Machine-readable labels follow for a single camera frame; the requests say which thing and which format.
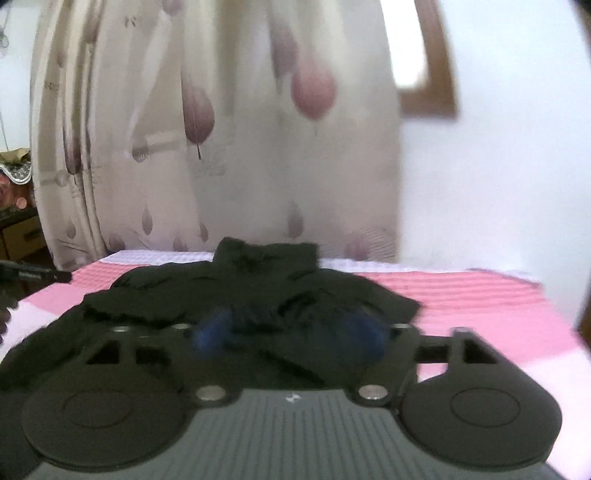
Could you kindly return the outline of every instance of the curtain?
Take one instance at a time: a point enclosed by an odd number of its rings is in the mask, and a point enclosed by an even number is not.
[[[379,0],[53,0],[41,22],[31,156],[58,267],[226,236],[396,259]]]

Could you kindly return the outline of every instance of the white wall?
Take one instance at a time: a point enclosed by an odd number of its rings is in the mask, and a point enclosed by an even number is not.
[[[14,0],[6,28],[10,45],[0,57],[0,112],[8,149],[29,147],[29,81],[41,0]],[[0,12],[4,24],[8,7]],[[0,151],[6,150],[0,136]]]
[[[440,0],[457,122],[404,125],[403,257],[533,273],[569,322],[591,271],[591,62],[568,0]]]

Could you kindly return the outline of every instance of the leaf pattern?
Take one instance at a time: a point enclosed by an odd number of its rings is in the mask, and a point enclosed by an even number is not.
[[[396,259],[396,235],[384,227],[363,228],[358,234],[365,237],[369,245],[369,258],[375,261],[394,261]]]
[[[162,0],[162,10],[171,17],[178,14],[183,7],[183,0]]]
[[[68,171],[65,168],[56,173],[55,181],[56,181],[56,185],[58,187],[63,188],[65,186],[67,186],[69,179],[70,179],[70,174],[68,173]]]
[[[185,242],[183,242],[180,237],[177,235],[176,237],[174,237],[174,242],[173,242],[173,250],[175,252],[186,252],[188,251],[188,247],[187,244],[185,244]]]
[[[154,227],[154,222],[152,221],[152,215],[150,215],[150,211],[148,207],[144,209],[144,214],[142,215],[142,229],[146,235],[152,233],[152,228]]]
[[[298,45],[289,25],[275,20],[269,25],[271,37],[271,63],[277,80],[293,72],[297,67]]]
[[[287,236],[296,239],[304,233],[304,217],[295,202],[291,202],[287,218]]]
[[[118,233],[112,233],[109,236],[109,249],[112,252],[125,250],[125,242]]]
[[[185,73],[181,75],[181,95],[185,135],[192,144],[200,145],[213,131],[213,105],[205,90],[192,86]]]
[[[209,232],[207,231],[207,227],[203,222],[199,222],[199,237],[201,237],[203,243],[209,240]]]
[[[142,163],[146,158],[150,156],[150,147],[147,142],[143,142],[140,145],[135,145],[131,149],[131,155],[137,163]]]
[[[66,226],[66,235],[70,239],[73,239],[76,236],[76,225],[74,225],[72,219],[68,220],[68,224]]]
[[[80,154],[80,140],[75,138],[72,142],[64,145],[64,153],[66,156],[66,170],[70,175],[80,173],[82,169],[82,155]]]
[[[291,98],[309,120],[324,117],[336,102],[337,85],[327,65],[316,59],[302,63],[291,82]]]
[[[351,258],[357,261],[368,260],[369,247],[370,246],[367,237],[365,235],[356,234],[347,242],[345,246],[345,258]]]
[[[64,54],[63,50],[59,50],[56,53],[56,62],[57,62],[57,66],[61,69],[66,64],[66,55]]]

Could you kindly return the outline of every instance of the black round pad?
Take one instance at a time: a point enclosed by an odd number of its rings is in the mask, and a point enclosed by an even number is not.
[[[544,460],[560,431],[560,415],[547,394],[446,375],[411,387],[400,421],[432,455],[477,469],[515,469]]]
[[[140,368],[87,365],[58,373],[35,392],[21,423],[49,462],[105,471],[163,450],[184,418],[180,396]]]

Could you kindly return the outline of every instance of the bed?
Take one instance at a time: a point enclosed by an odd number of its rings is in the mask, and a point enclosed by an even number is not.
[[[81,268],[71,284],[49,286],[20,303],[0,346],[0,360],[11,346],[54,321],[85,294],[109,288],[135,267],[211,258],[208,253],[122,251]],[[541,285],[523,275],[482,270],[419,271],[351,260],[323,260],[322,266],[363,275],[422,302],[415,324],[426,334],[449,335],[455,326],[469,327],[519,365],[562,409],[562,430],[549,464],[567,480],[591,478],[591,356],[546,300]],[[444,368],[426,365],[420,377]]]

